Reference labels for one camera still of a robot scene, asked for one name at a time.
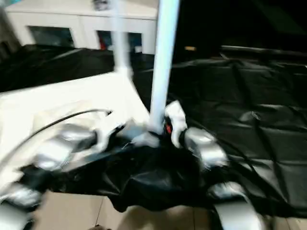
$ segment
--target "white pole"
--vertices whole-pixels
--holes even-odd
[[[128,36],[124,28],[124,20],[122,20],[123,0],[111,0],[113,11],[112,17],[112,42],[114,54],[114,71],[121,75],[126,75],[131,79],[132,68],[129,58]]]
[[[161,134],[180,0],[160,0],[149,129]]]

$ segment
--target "black cable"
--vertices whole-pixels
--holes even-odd
[[[31,134],[30,136],[28,136],[26,139],[24,139],[21,143],[19,143],[19,145],[17,145],[14,149],[12,149],[4,158],[3,160],[0,162],[0,173],[2,172],[3,168],[6,166],[6,164],[10,161],[10,159],[15,155],[15,153],[18,151],[18,149],[20,149],[26,142],[28,142],[30,139],[32,139],[34,136],[36,136],[37,134],[41,133],[42,131],[62,122],[65,120],[68,120],[72,117],[75,116],[79,116],[81,114],[86,114],[86,113],[97,113],[97,112],[105,112],[107,114],[110,114],[111,111],[106,110],[106,109],[91,109],[91,110],[85,110],[85,111],[81,111],[81,112],[77,112],[74,114],[71,114],[69,116],[65,116],[59,120],[56,120],[42,128],[40,128],[39,130],[35,131],[33,134]]]

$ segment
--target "wrinkled black cover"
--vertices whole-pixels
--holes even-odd
[[[149,108],[152,57],[136,56],[132,63],[136,88]],[[87,77],[112,66],[108,52],[27,46],[0,65],[1,91]],[[168,102],[180,100],[189,125],[216,135],[233,160],[232,174],[224,176],[237,176],[260,213],[307,217],[306,74],[306,68],[240,61],[198,60],[172,69]],[[107,195],[120,211],[130,205],[210,208],[204,194],[216,179],[200,175],[184,150],[128,145],[62,174],[53,190]]]

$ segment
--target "tile floor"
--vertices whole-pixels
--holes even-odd
[[[117,212],[107,197],[49,193],[35,213],[35,230],[88,230],[96,224],[111,230],[209,230],[202,208],[177,206],[162,212],[129,207]],[[276,230],[307,229],[307,220],[277,218]]]

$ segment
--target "white cabinet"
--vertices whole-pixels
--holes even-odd
[[[93,17],[82,16],[82,23],[85,30],[85,36],[88,43],[88,48],[99,49],[101,48],[102,33],[100,31],[111,31],[112,22],[109,17]],[[156,21],[154,20],[138,20],[138,19],[122,19],[125,32],[128,33],[130,38],[130,45],[133,45],[132,34],[140,34],[140,45],[142,52],[145,54],[154,54],[155,51],[155,34],[156,34]]]
[[[158,0],[121,2],[120,16],[124,31],[130,33],[131,49],[154,54]],[[112,30],[112,10],[95,11],[92,0],[23,0],[7,7],[6,12],[22,45],[103,49],[104,43],[112,43],[107,38]]]
[[[80,24],[79,17],[76,15],[10,12],[8,17],[22,45],[35,44],[37,42],[37,39],[35,39],[35,28],[46,27],[46,31],[48,28],[51,30],[49,34],[55,31],[54,28],[69,30],[68,33],[70,33],[74,47],[87,47],[82,25]],[[55,42],[54,37],[49,38],[51,43]]]

